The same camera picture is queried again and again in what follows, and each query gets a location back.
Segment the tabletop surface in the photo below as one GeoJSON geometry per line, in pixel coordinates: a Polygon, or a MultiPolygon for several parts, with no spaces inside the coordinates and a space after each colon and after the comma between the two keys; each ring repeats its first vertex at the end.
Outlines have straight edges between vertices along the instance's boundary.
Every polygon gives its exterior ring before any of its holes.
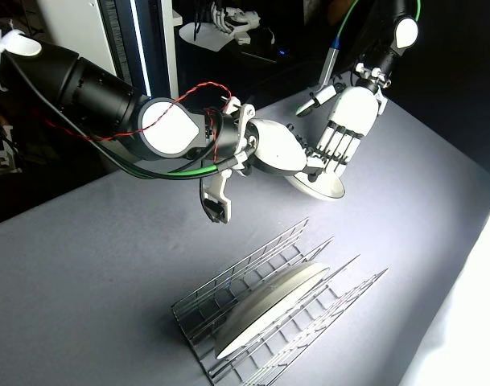
{"type": "MultiPolygon", "coordinates": [[[[314,144],[330,105],[298,119],[306,98],[258,116],[314,144]]],[[[197,182],[117,172],[0,224],[0,386],[208,385],[171,305],[305,217],[302,250],[335,237],[318,261],[361,254],[351,284],[389,271],[278,384],[397,384],[490,212],[490,175],[389,102],[343,181],[324,202],[234,175],[222,225],[197,182]]]]}

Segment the robotic hand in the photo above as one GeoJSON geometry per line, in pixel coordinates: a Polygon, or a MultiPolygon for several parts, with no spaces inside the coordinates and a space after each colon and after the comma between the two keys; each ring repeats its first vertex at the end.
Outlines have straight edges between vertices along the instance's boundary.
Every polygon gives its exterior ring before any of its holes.
{"type": "Polygon", "coordinates": [[[246,31],[259,27],[261,18],[254,10],[243,12],[239,8],[211,5],[212,22],[216,27],[232,36],[238,44],[250,44],[250,36],[246,31]]]}
{"type": "Polygon", "coordinates": [[[406,11],[403,0],[379,0],[377,6],[379,13],[388,17],[382,21],[381,37],[353,69],[360,77],[356,85],[329,85],[339,52],[338,35],[328,51],[319,88],[297,110],[297,116],[303,117],[339,94],[318,145],[315,149],[306,149],[309,171],[287,177],[300,191],[318,199],[343,197],[344,185],[340,177],[360,140],[369,133],[377,116],[384,112],[387,99],[382,95],[382,89],[391,85],[389,76],[395,63],[418,37],[418,25],[406,11]]]}
{"type": "Polygon", "coordinates": [[[0,30],[0,90],[7,89],[23,95],[30,89],[61,123],[67,124],[66,130],[74,130],[73,134],[88,140],[134,177],[212,177],[210,184],[201,184],[200,194],[213,222],[230,221],[231,202],[224,187],[233,170],[247,175],[253,165],[268,173],[295,175],[307,164],[303,148],[284,125],[254,118],[253,106],[242,105],[234,96],[223,111],[188,111],[177,101],[143,96],[76,52],[28,38],[17,30],[4,36],[0,30]],[[171,172],[152,172],[115,154],[102,145],[102,140],[119,141],[145,160],[192,161],[171,172]],[[212,159],[213,164],[185,170],[205,158],[212,159]]]}

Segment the red wire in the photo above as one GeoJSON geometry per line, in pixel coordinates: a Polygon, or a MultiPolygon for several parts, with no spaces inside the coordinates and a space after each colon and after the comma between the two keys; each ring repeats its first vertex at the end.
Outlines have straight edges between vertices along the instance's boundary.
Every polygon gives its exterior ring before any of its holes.
{"type": "Polygon", "coordinates": [[[203,83],[199,83],[197,84],[195,87],[193,88],[190,88],[189,90],[186,91],[185,94],[183,94],[182,96],[179,96],[178,98],[176,98],[175,100],[173,100],[173,103],[170,105],[170,107],[168,107],[166,109],[166,111],[164,111],[164,113],[162,113],[159,118],[157,118],[155,120],[155,122],[153,122],[152,124],[148,125],[147,127],[143,127],[142,129],[137,129],[135,131],[130,131],[128,133],[116,133],[114,134],[113,136],[111,137],[96,137],[96,138],[91,138],[87,135],[81,135],[81,134],[77,134],[77,133],[73,133],[70,129],[68,129],[67,127],[63,127],[63,126],[59,126],[59,125],[56,125],[55,123],[53,123],[52,121],[49,121],[47,118],[44,118],[44,121],[50,125],[51,127],[55,127],[55,128],[58,128],[58,129],[63,129],[66,133],[68,133],[69,135],[72,135],[73,137],[78,137],[78,138],[82,138],[86,141],[110,141],[111,139],[115,139],[115,138],[119,138],[119,137],[129,137],[131,135],[134,135],[134,134],[137,134],[137,133],[142,133],[143,131],[149,129],[150,127],[152,127],[153,125],[155,125],[157,122],[159,122],[166,114],[168,111],[170,111],[170,109],[175,105],[175,103],[179,103],[180,101],[183,101],[184,99],[186,99],[186,97],[195,92],[196,90],[198,90],[199,88],[202,88],[202,87],[205,87],[205,86],[216,86],[216,87],[219,87],[219,88],[222,88],[224,89],[227,94],[229,95],[229,100],[230,98],[232,97],[232,93],[230,92],[230,90],[222,85],[222,84],[219,84],[219,83],[216,83],[216,82],[203,82],[203,83]]]}

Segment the dark background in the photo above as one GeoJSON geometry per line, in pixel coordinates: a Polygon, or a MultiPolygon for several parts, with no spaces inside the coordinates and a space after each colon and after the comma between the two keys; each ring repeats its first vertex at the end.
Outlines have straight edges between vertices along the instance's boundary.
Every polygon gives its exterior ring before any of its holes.
{"type": "MultiPolygon", "coordinates": [[[[407,2],[413,6],[416,0],[407,2]]],[[[214,80],[259,109],[315,84],[337,31],[327,22],[328,3],[323,0],[304,25],[302,1],[236,1],[261,16],[261,27],[250,32],[250,47],[231,42],[214,53],[175,34],[180,92],[214,80]],[[266,27],[275,33],[273,47],[266,27]],[[243,50],[261,52],[277,63],[252,59],[243,50]],[[286,54],[279,55],[279,50],[286,54]]],[[[17,2],[6,4],[12,5],[8,10],[0,5],[0,14],[24,22],[17,2]]],[[[173,4],[184,23],[193,20],[192,0],[173,4]]],[[[368,42],[368,33],[365,39],[358,37],[372,5],[373,0],[360,0],[353,11],[342,35],[337,71],[349,66],[368,42]]],[[[36,13],[29,15],[31,23],[37,23],[36,13]]],[[[419,26],[418,41],[402,57],[385,94],[490,172],[490,3],[422,0],[419,26]]],[[[221,106],[219,95],[219,90],[202,90],[184,104],[221,106]]],[[[22,174],[0,176],[0,221],[107,173],[86,143],[46,127],[32,111],[32,98],[0,93],[0,113],[14,126],[14,139],[27,158],[22,174]]]]}

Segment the wire dish rack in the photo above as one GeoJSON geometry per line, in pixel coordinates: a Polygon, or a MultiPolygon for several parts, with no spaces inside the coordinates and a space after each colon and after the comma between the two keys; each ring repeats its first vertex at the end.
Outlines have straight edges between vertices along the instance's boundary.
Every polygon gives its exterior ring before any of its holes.
{"type": "Polygon", "coordinates": [[[262,282],[286,267],[312,261],[332,241],[308,254],[300,239],[309,219],[286,230],[172,306],[173,315],[213,386],[271,385],[387,269],[338,296],[332,279],[359,256],[329,272],[309,294],[283,316],[224,359],[216,359],[217,332],[233,307],[262,282]]]}

